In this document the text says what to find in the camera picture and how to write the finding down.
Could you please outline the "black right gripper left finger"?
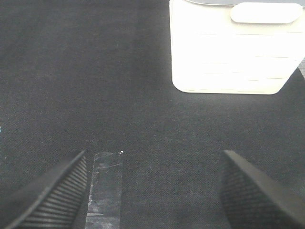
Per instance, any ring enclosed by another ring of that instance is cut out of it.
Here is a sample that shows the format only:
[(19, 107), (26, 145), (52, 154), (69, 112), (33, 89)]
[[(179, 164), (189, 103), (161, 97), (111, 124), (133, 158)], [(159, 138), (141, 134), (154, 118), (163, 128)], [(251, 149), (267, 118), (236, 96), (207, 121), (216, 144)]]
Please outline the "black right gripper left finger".
[(86, 193), (84, 151), (70, 153), (44, 175), (0, 202), (2, 229), (70, 229)]

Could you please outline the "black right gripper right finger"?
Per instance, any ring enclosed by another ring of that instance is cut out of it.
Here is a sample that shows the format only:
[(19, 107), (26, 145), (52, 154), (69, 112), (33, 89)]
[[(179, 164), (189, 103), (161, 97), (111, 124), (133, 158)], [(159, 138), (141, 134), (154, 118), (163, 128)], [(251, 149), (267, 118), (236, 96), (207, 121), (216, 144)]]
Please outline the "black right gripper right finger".
[(219, 165), (219, 197), (233, 229), (303, 229), (305, 201), (232, 150)]

